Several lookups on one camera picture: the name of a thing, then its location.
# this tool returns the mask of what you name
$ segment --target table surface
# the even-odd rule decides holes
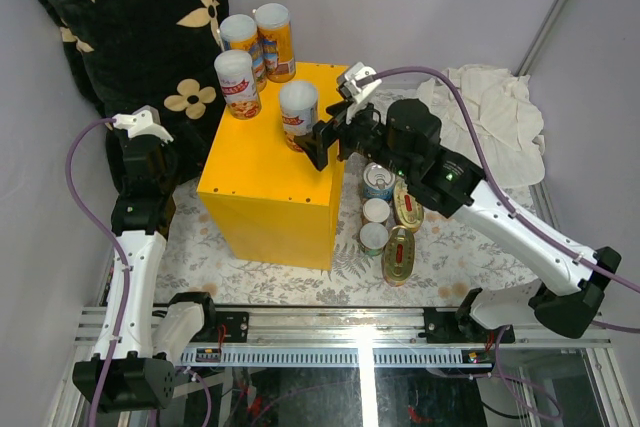
[[[414,93],[380,90],[372,101],[384,118],[394,100]],[[416,234],[413,274],[401,287],[388,285],[382,278],[381,257],[365,256],[356,241],[365,164],[355,154],[347,161],[331,271],[235,258],[196,193],[197,181],[180,186],[174,194],[177,210],[158,271],[155,301],[168,302],[178,292],[204,290],[214,302],[224,304],[457,306],[471,288],[501,289],[535,279],[487,237],[425,211],[424,224]],[[533,211],[528,188],[507,192]]]

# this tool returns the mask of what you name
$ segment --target silver can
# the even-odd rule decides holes
[[[391,200],[396,175],[387,169],[371,162],[364,168],[362,194],[365,199]]]

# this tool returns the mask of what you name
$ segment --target metal can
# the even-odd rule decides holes
[[[362,174],[364,185],[362,193],[365,199],[391,200],[393,186],[396,183],[396,175],[387,169],[371,162],[364,168]]]
[[[389,218],[391,208],[383,199],[369,199],[362,206],[362,225],[369,222],[383,224]]]
[[[236,119],[251,119],[262,105],[253,78],[251,56],[243,50],[227,50],[213,63],[229,113]]]
[[[253,12],[267,67],[267,78],[287,82],[296,75],[296,59],[291,38],[289,9],[281,4],[265,4]]]
[[[258,92],[267,86],[267,73],[262,58],[262,44],[258,39],[256,22],[244,14],[230,15],[220,24],[220,38],[224,50],[244,50],[253,60],[253,75]]]
[[[362,226],[358,239],[360,240],[360,249],[366,255],[375,257],[382,253],[387,240],[389,240],[389,232],[384,225],[370,222]]]
[[[416,242],[413,233],[403,225],[391,229],[382,257],[382,276],[389,285],[403,285],[413,272]]]
[[[290,149],[302,152],[293,138],[311,132],[318,121],[318,90],[311,82],[294,80],[282,86],[278,100],[285,141]]]
[[[403,179],[398,179],[393,188],[393,206],[398,224],[404,225],[414,234],[420,230],[424,221],[424,207],[409,194],[407,183]]]

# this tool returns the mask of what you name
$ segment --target white cloth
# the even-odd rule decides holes
[[[491,172],[503,187],[523,187],[544,178],[544,122],[529,101],[529,76],[507,69],[465,65],[445,74],[458,87]],[[431,79],[420,85],[418,99],[442,120],[442,145],[480,165],[460,108],[446,85]]]

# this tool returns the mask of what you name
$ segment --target yellow box front side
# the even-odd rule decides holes
[[[293,80],[318,89],[318,115],[341,99],[336,78],[346,67],[298,62]],[[260,93],[262,112],[251,120],[225,112],[198,194],[241,259],[330,269],[344,164],[337,144],[318,172],[307,156],[285,143],[278,93],[269,82]]]

